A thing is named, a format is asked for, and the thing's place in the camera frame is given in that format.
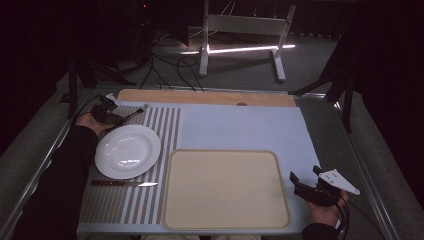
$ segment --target plate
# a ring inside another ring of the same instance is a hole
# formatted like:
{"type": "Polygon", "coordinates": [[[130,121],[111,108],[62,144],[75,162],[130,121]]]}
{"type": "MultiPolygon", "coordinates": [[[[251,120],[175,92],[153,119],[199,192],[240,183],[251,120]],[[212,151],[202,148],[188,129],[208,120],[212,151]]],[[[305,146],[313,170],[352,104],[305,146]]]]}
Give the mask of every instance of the plate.
{"type": "Polygon", "coordinates": [[[126,125],[107,134],[96,150],[95,164],[105,176],[128,179],[149,170],[158,160],[158,135],[142,125],[126,125]]]}

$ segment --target beige tray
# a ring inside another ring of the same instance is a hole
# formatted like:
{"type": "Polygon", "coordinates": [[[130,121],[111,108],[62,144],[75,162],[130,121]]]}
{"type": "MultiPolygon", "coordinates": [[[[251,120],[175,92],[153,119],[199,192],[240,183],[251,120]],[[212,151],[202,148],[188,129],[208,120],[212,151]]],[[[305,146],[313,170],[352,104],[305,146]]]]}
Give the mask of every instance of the beige tray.
{"type": "Polygon", "coordinates": [[[176,150],[167,174],[163,223],[168,229],[283,229],[290,224],[272,152],[176,150]]]}

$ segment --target striped placemat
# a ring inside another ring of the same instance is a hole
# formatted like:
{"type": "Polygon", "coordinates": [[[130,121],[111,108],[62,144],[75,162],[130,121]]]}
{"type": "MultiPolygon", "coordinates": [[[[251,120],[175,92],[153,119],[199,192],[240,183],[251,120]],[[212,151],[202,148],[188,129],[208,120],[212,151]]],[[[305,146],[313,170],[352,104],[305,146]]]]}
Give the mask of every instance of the striped placemat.
{"type": "MultiPolygon", "coordinates": [[[[114,113],[126,116],[139,107],[118,106],[114,113]]],[[[110,180],[95,164],[90,168],[81,207],[81,223],[159,224],[169,155],[177,146],[181,109],[150,107],[125,124],[140,124],[155,131],[162,144],[158,161],[142,175],[126,181],[159,183],[155,187],[93,187],[91,180],[110,180]]]]}

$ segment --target tabletop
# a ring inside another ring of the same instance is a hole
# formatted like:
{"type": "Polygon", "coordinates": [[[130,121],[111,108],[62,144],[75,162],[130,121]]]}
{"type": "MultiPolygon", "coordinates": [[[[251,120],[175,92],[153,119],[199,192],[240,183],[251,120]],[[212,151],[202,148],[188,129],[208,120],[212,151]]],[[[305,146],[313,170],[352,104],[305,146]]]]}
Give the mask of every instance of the tabletop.
{"type": "MultiPolygon", "coordinates": [[[[87,186],[79,233],[121,234],[293,234],[302,231],[309,213],[293,194],[290,171],[305,183],[316,181],[310,172],[319,166],[300,109],[291,96],[280,93],[188,92],[122,90],[116,114],[128,114],[149,103],[148,111],[127,124],[154,130],[162,142],[157,163],[129,181],[156,181],[155,188],[87,186]],[[166,176],[176,150],[268,151],[278,159],[290,224],[284,228],[179,229],[165,227],[166,176]]],[[[95,166],[89,180],[108,179],[95,166]]]]}

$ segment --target black sleeve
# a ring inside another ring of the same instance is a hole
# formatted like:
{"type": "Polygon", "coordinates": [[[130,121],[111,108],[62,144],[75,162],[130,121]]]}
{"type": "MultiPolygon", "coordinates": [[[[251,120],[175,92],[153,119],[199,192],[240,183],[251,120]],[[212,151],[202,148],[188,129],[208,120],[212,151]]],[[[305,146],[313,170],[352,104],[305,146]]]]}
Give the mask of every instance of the black sleeve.
{"type": "Polygon", "coordinates": [[[90,128],[71,128],[24,206],[13,239],[77,239],[82,196],[97,141],[90,128]]]}
{"type": "Polygon", "coordinates": [[[302,231],[303,240],[337,240],[337,230],[326,224],[311,223],[302,231]]]}

